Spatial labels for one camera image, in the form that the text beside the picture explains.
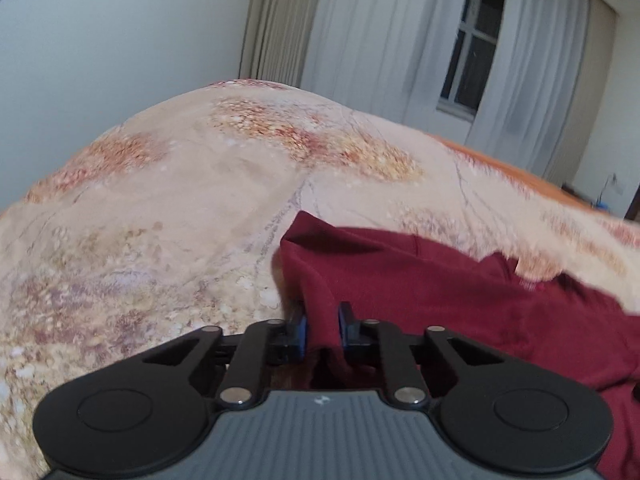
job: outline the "bedspread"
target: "bedspread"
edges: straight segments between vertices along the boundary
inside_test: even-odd
[[[31,433],[64,381],[206,324],[282,316],[297,211],[562,270],[640,310],[640,230],[542,196],[434,137],[314,94],[219,82],[116,126],[0,214],[0,478],[46,470]]]

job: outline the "sheer curtain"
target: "sheer curtain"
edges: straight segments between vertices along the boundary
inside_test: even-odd
[[[251,0],[240,77],[299,86],[318,0]]]
[[[303,89],[428,130],[464,0],[319,0]]]
[[[494,62],[466,144],[542,175],[580,67],[589,0],[506,0]]]

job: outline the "window pane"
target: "window pane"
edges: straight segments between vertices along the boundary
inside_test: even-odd
[[[471,47],[456,95],[457,103],[478,110],[489,70],[491,70],[491,62],[494,60],[494,51],[495,45],[488,41],[475,36],[471,39]]]
[[[465,33],[459,30],[456,46],[453,47],[453,54],[451,56],[451,62],[449,63],[447,78],[444,80],[444,86],[442,87],[442,93],[440,94],[440,97],[444,97],[445,99],[449,99],[453,76],[456,74],[456,67],[458,66],[458,60],[460,59],[460,51],[462,50],[463,41],[465,41]]]
[[[503,7],[504,0],[481,0],[476,29],[497,38]]]
[[[469,12],[469,2],[471,0],[465,0],[465,8],[462,10],[462,21],[466,22],[466,15]]]

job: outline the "logo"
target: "logo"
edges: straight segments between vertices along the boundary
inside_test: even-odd
[[[321,396],[316,397],[314,399],[314,402],[318,406],[324,406],[325,404],[328,404],[329,402],[331,402],[331,399],[329,397],[327,397],[326,395],[321,395]]]

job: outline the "window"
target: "window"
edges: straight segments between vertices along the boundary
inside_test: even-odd
[[[466,0],[438,108],[473,120],[489,77],[504,0]]]

